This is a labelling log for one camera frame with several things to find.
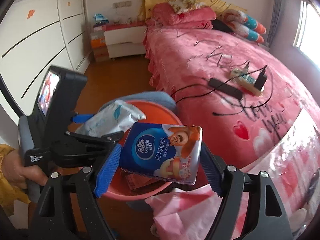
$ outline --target pink bedspread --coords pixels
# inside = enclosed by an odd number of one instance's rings
[[[257,45],[242,41],[217,30],[148,28],[145,39],[146,57],[150,59],[149,71],[153,74],[150,84],[156,90],[172,94],[191,84],[206,84],[201,78],[229,79],[232,66],[250,60],[250,71],[268,65],[265,89],[260,97],[245,93],[239,101],[221,92],[213,92],[199,98],[187,98],[177,103],[178,117],[184,125],[199,125],[203,139],[211,152],[220,155],[227,164],[242,168],[270,150],[286,134],[305,108],[320,127],[320,109],[301,81],[279,60]],[[218,46],[216,54],[207,57]],[[201,95],[210,90],[190,87],[177,92],[174,99]]]

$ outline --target tissue pack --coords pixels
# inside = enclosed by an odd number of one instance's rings
[[[135,123],[124,143],[119,166],[131,173],[194,185],[202,128]]]

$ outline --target display screen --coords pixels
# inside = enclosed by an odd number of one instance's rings
[[[51,71],[48,72],[44,79],[38,98],[38,105],[44,113],[44,116],[47,115],[53,93],[56,90],[59,80],[60,77]]]

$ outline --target phone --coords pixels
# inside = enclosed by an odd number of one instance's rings
[[[208,84],[210,87],[212,87],[218,91],[221,91],[231,97],[234,97],[234,98],[238,99],[239,101],[242,100],[243,93],[238,88],[235,88],[235,87],[232,87],[228,84],[225,84],[215,78],[210,78]]]

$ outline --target hand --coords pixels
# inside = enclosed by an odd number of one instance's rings
[[[24,167],[18,150],[13,150],[4,157],[2,174],[11,186],[19,188],[27,188],[26,179],[30,179],[41,186],[44,186],[48,180],[39,166]]]

